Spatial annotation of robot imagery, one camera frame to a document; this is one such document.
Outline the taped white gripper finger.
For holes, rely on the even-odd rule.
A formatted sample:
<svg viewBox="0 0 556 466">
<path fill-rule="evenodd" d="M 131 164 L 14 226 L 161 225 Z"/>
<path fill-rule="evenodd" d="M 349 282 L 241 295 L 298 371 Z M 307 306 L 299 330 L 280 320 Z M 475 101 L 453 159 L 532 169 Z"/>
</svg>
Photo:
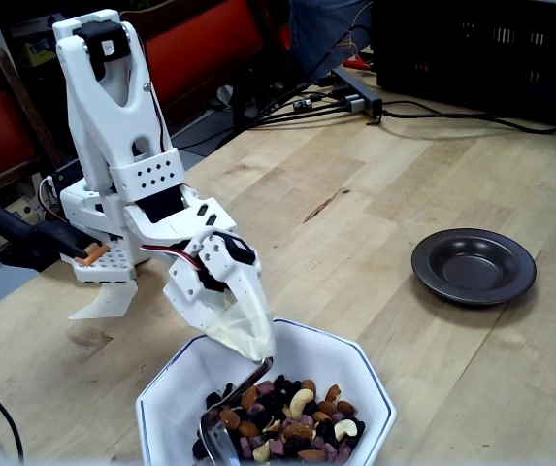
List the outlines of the taped white gripper finger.
<svg viewBox="0 0 556 466">
<path fill-rule="evenodd" d="M 235 315 L 233 307 L 236 303 L 237 301 L 225 311 L 216 313 L 215 311 L 207 308 L 200 310 L 197 306 L 192 306 L 190 302 L 177 299 L 175 301 L 175 308 L 179 312 L 180 316 L 190 326 L 201 330 L 210 338 L 242 355 L 234 345 L 233 338 L 231 336 L 231 321 L 232 317 Z"/>
<path fill-rule="evenodd" d="M 276 353 L 273 316 L 258 277 L 242 274 L 235 282 L 237 303 L 231 321 L 231 336 L 237 350 L 253 361 Z"/>
</svg>

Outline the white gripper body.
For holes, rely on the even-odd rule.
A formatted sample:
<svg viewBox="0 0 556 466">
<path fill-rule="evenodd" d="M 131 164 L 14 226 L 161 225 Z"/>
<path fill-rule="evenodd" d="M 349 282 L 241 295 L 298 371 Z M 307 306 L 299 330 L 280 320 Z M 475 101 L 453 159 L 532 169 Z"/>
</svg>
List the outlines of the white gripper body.
<svg viewBox="0 0 556 466">
<path fill-rule="evenodd" d="M 179 299 L 221 313 L 230 307 L 227 291 L 237 301 L 237 277 L 254 273 L 260 281 L 260 271 L 256 250 L 243 238 L 228 231 L 206 231 L 192 237 L 184 255 L 176 258 L 163 292 L 174 308 Z"/>
</svg>

